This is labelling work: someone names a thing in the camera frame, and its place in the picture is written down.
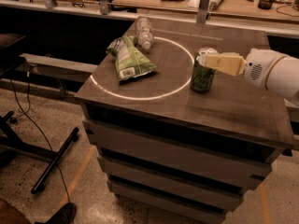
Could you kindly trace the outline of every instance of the orange line on floor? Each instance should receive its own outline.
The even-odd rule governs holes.
[[[82,164],[80,165],[80,167],[77,170],[77,173],[75,174],[73,180],[71,181],[70,185],[67,187],[67,192],[68,195],[71,196],[71,194],[73,193],[78,181],[80,180],[84,170],[86,169],[87,164],[89,163],[90,159],[93,156],[94,151],[96,150],[96,146],[92,146],[90,148],[90,150],[88,151],[88,153],[86,154]],[[62,198],[62,200],[59,203],[59,206],[57,209],[61,208],[65,203],[67,203],[67,194],[64,195],[64,197]]]
[[[261,184],[260,190],[262,195],[262,206],[263,206],[263,224],[271,224],[267,188],[265,187],[264,183]]]

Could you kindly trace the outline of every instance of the concrete floor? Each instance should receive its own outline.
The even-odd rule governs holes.
[[[28,106],[27,86],[14,82],[20,104]],[[60,100],[57,90],[31,86],[31,109],[28,112],[58,150],[75,128],[78,141],[65,152],[59,166],[62,170],[70,201],[78,212],[77,224],[195,224],[192,219],[164,210],[116,197],[107,188],[107,176],[97,161],[97,150],[89,144],[81,120],[83,113],[72,94]],[[7,80],[0,82],[0,115],[14,110],[21,114],[14,92]],[[13,129],[23,141],[48,148],[40,131],[25,116],[19,117]],[[248,191],[244,202],[228,213],[223,224],[290,224],[299,223],[299,153],[293,157],[280,156],[273,164],[273,172],[254,191]],[[46,221],[67,201],[62,177],[57,169],[45,183],[45,190],[37,195],[30,190],[47,164],[25,156],[17,156],[0,169],[0,198],[13,204],[30,221]]]

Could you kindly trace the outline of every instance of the chair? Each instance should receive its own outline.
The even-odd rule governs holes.
[[[17,34],[0,34],[0,79],[8,78],[9,75],[26,60],[21,57],[21,47],[24,44],[25,36]],[[30,157],[37,158],[40,161],[48,162],[49,165],[44,173],[38,178],[36,184],[32,187],[31,193],[37,194],[44,190],[44,182],[50,175],[54,167],[64,155],[65,151],[72,143],[78,140],[78,128],[75,128],[64,141],[64,144],[56,152],[43,147],[24,143],[13,131],[8,121],[16,122],[13,118],[13,111],[9,111],[3,117],[0,116],[0,146],[15,150],[20,154],[27,154]]]

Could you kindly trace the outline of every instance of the bottle cap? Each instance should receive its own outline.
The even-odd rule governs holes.
[[[142,48],[143,49],[150,49],[151,47],[151,43],[149,41],[145,41],[143,44],[142,44]]]

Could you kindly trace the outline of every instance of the brown shoe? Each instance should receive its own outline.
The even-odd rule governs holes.
[[[35,224],[70,224],[74,220],[75,214],[76,206],[73,203],[67,203],[47,222],[35,222]]]

